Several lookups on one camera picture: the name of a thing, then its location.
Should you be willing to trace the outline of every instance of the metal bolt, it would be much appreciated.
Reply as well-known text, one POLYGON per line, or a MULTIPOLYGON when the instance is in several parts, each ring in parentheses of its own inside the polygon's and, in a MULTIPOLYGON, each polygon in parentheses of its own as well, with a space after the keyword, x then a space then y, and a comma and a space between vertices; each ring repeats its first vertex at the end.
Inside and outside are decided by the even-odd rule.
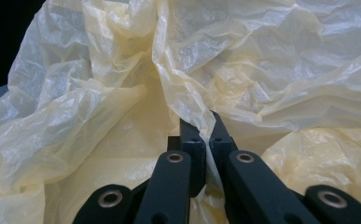
POLYGON ((344 208, 348 205, 348 203, 346 202, 346 200, 344 200, 340 195, 334 193, 334 192, 331 192, 331 191, 328 191, 328 190, 320 190, 318 193, 317 193, 317 196, 319 197, 319 199, 327 204, 327 205, 330 205, 332 207, 335 207, 335 208, 344 208), (326 196, 327 195, 330 195, 334 198, 336 198, 338 201, 337 202, 333 202, 333 201, 330 201, 326 196))
POLYGON ((177 153, 173 153, 166 157, 169 162, 180 162, 183 160, 183 156, 177 153))
POLYGON ((254 157, 247 153, 240 153, 236 156, 236 159, 241 162, 253 162, 254 157))
POLYGON ((119 204, 122 201, 122 193, 121 191, 117 189, 110 189, 103 193, 98 200, 98 203, 101 207, 108 208, 108 207, 114 207, 117 204, 119 204), (116 196, 115 200, 107 200, 107 196, 114 195, 116 196))

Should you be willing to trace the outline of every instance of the black background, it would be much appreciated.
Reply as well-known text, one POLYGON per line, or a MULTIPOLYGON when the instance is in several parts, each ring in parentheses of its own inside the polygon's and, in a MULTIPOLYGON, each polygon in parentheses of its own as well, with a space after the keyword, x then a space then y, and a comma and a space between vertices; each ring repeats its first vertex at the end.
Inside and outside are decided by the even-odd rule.
POLYGON ((7 84, 9 69, 26 29, 43 3, 43 0, 0 1, 0 86, 7 84))

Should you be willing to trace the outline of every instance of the plastic sheet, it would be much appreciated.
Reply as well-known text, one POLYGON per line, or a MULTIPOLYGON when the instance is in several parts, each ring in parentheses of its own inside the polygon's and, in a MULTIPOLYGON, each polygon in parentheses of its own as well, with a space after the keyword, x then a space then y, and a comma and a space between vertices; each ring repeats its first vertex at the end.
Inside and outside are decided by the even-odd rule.
MULTIPOLYGON (((0 99, 0 223, 70 223, 101 186, 147 179, 220 114, 300 193, 361 201, 361 2, 49 0, 0 99)), ((208 154, 192 223, 226 223, 208 154)))

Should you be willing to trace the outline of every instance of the black metal arm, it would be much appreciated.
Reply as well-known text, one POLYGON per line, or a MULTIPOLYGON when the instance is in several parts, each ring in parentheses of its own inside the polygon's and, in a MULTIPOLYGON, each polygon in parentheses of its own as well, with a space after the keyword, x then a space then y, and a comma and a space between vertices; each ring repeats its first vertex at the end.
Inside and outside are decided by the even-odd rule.
MULTIPOLYGON (((361 203, 349 194, 319 185, 305 197, 288 189, 256 154, 238 150, 221 118, 209 146, 223 180, 226 214, 238 223, 361 223, 361 203)), ((81 207, 75 224, 188 223, 189 198, 205 185, 206 146, 199 131, 180 120, 180 136, 168 138, 149 180, 133 190, 108 185, 81 207)))

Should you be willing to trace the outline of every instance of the crumpled plastic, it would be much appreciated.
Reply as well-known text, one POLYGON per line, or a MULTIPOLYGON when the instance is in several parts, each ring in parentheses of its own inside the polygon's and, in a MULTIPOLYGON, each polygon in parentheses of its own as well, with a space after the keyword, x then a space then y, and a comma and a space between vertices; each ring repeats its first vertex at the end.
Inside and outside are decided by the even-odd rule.
MULTIPOLYGON (((0 98, 0 223, 71 223, 148 179, 178 118, 223 119, 299 193, 361 202, 361 2, 48 0, 0 98)), ((208 150, 190 223, 226 223, 208 150)))

